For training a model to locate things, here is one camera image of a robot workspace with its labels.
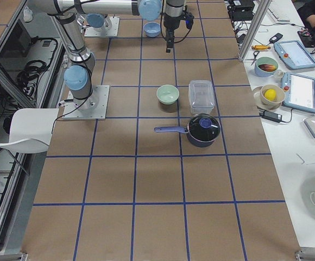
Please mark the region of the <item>white chair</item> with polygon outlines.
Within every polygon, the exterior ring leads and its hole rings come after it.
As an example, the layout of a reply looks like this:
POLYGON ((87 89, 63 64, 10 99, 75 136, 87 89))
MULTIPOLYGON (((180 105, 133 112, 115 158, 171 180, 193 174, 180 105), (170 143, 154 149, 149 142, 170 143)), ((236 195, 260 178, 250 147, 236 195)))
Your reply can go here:
POLYGON ((58 112, 58 108, 24 108, 16 111, 12 117, 9 141, 0 142, 0 148, 25 154, 47 151, 58 112))

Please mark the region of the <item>green bowl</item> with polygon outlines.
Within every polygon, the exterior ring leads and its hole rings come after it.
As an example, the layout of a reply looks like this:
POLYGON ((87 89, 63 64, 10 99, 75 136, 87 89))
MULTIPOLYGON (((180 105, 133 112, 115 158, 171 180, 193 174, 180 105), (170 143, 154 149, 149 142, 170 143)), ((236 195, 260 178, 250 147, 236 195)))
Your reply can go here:
POLYGON ((173 85, 165 84, 158 87, 156 96, 162 104, 170 105, 179 98, 179 90, 173 85))

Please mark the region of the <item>yellow handled tool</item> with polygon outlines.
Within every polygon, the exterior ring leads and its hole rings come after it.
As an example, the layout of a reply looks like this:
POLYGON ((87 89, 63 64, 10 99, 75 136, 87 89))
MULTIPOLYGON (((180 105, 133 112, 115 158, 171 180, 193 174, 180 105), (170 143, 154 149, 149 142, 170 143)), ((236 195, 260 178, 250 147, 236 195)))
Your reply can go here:
POLYGON ((251 49, 255 51, 264 51, 271 49, 271 47, 270 45, 253 45, 251 46, 251 49))

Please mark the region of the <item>clear plastic food container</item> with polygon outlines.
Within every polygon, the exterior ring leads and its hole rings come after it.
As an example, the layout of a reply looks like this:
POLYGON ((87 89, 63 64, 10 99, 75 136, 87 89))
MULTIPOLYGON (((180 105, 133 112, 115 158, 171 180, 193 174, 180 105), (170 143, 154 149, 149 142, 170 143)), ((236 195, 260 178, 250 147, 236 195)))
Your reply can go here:
POLYGON ((188 99, 192 114, 210 114, 215 106, 212 83, 209 80, 190 81, 188 99))

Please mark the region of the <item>blue bowl with food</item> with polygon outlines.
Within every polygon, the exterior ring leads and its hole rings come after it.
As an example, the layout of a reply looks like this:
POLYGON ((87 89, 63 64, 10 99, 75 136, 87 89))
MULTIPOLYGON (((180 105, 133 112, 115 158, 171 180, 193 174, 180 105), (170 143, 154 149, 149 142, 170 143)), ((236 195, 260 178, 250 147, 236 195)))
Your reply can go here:
POLYGON ((258 77, 272 76, 277 69, 277 61, 270 57, 261 57, 255 62, 254 71, 258 77))

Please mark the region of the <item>teach pendant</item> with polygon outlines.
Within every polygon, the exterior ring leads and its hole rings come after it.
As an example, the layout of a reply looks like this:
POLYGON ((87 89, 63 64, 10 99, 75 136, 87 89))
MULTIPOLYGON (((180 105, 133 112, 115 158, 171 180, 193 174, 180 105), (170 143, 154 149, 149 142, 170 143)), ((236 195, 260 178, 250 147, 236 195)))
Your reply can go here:
POLYGON ((281 80, 282 105, 315 114, 315 78, 286 72, 281 80))
POLYGON ((274 50, 291 70, 315 68, 315 59, 298 40, 275 42, 274 50))

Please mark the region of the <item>dark blue saucepan with lid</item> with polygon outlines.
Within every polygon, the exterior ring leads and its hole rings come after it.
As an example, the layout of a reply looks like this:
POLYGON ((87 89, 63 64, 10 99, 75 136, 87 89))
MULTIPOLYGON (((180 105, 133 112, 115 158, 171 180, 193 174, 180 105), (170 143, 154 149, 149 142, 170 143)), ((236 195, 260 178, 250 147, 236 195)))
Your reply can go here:
POLYGON ((188 141, 197 147, 208 147, 214 143, 221 132, 221 126, 217 119, 209 114, 197 114, 192 117, 186 127, 168 126, 155 127, 154 131, 162 132, 178 132, 186 134, 188 141))

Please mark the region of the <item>black power adapter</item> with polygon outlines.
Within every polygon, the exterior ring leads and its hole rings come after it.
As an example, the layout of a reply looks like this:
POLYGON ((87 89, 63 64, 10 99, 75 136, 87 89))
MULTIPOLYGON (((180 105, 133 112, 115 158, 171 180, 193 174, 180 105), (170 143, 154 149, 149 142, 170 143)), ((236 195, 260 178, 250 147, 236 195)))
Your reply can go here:
POLYGON ((269 121, 273 121, 273 122, 277 122, 277 123, 282 122, 282 115, 281 115, 281 114, 274 113, 274 112, 272 112, 272 111, 264 110, 264 111, 262 111, 262 112, 259 112, 259 115, 260 115, 263 119, 266 119, 266 120, 269 120, 269 121))

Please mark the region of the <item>lower teach pendant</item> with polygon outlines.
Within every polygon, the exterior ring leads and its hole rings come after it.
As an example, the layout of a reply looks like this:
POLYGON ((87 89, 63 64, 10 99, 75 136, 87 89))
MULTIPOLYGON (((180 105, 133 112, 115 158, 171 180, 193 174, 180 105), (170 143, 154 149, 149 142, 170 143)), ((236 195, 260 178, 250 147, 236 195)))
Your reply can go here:
POLYGON ((315 114, 315 78, 286 72, 281 80, 282 105, 315 114))

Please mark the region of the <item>beige bowl with lemon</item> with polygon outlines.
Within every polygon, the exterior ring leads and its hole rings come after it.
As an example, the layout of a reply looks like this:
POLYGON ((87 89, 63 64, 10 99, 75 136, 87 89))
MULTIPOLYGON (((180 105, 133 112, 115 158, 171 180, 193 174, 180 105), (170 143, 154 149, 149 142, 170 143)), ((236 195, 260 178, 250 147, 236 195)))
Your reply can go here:
POLYGON ((265 105, 278 105, 285 100, 285 92, 276 85, 268 84, 261 88, 260 100, 265 105))

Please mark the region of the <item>upper teach pendant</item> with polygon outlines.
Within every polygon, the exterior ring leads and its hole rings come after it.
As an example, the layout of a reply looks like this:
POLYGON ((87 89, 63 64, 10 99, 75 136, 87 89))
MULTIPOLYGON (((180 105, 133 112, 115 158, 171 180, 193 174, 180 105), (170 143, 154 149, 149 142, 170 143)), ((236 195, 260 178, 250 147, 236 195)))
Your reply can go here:
POLYGON ((315 59, 298 40, 275 42, 274 50, 291 70, 315 68, 315 59))

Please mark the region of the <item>black car key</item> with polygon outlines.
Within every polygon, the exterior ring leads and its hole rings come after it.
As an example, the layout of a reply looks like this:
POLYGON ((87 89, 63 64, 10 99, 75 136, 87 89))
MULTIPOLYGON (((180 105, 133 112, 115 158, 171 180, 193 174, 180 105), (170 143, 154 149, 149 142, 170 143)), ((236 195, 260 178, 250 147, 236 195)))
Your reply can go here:
POLYGON ((281 40, 282 37, 283 37, 282 34, 276 33, 274 36, 272 36, 272 37, 269 39, 269 44, 274 44, 274 43, 276 43, 277 41, 281 40))

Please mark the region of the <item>aluminium frame post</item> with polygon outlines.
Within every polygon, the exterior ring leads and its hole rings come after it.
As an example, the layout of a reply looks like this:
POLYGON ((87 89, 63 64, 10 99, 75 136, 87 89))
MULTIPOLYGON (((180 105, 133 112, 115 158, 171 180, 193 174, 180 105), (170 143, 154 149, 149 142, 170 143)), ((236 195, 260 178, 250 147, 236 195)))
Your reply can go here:
POLYGON ((242 43, 238 54, 238 60, 243 61, 247 55, 252 42, 254 41, 255 35, 260 27, 262 20, 264 19, 267 10, 270 6, 271 0, 262 0, 259 2, 253 20, 250 24, 246 37, 242 43))

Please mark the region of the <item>beige plate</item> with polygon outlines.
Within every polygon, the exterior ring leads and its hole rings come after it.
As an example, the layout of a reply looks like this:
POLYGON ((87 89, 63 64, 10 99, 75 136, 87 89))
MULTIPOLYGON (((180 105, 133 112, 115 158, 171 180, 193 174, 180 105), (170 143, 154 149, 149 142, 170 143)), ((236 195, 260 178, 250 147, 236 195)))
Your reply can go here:
POLYGON ((282 105, 282 103, 278 103, 278 104, 274 104, 274 105, 267 105, 267 104, 262 103, 262 101, 260 99, 261 88, 262 88, 261 86, 258 86, 253 90, 254 101, 255 101, 256 106, 259 109, 275 110, 282 105))

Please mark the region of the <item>scissors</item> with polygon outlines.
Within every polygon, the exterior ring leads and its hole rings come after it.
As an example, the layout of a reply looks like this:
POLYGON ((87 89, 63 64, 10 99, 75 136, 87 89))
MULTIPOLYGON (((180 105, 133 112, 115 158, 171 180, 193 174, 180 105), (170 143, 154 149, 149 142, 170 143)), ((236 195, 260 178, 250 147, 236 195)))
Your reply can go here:
POLYGON ((253 61, 252 61, 252 63, 251 63, 251 65, 253 65, 254 63, 255 63, 255 61, 257 61, 257 56, 259 55, 259 53, 260 53, 260 51, 259 50, 255 50, 254 52, 253 52, 253 61))

